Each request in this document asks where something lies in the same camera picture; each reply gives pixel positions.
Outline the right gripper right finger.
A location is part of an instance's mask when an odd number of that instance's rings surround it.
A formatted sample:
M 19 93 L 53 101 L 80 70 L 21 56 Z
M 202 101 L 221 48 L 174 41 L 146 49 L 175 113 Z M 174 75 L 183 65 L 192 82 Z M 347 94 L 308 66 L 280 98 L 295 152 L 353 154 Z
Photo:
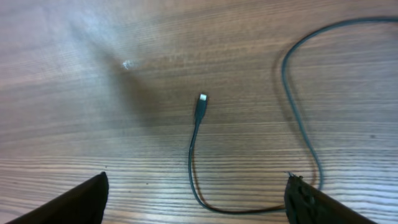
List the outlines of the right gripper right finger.
M 284 203 L 290 224 L 376 224 L 293 174 L 289 174 Z

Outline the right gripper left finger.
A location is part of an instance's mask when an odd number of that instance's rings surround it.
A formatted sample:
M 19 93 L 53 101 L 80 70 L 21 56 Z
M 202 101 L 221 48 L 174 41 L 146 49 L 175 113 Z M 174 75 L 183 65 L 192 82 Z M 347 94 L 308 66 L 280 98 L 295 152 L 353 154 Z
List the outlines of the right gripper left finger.
M 108 177 L 101 172 L 9 224 L 101 224 L 108 194 Z

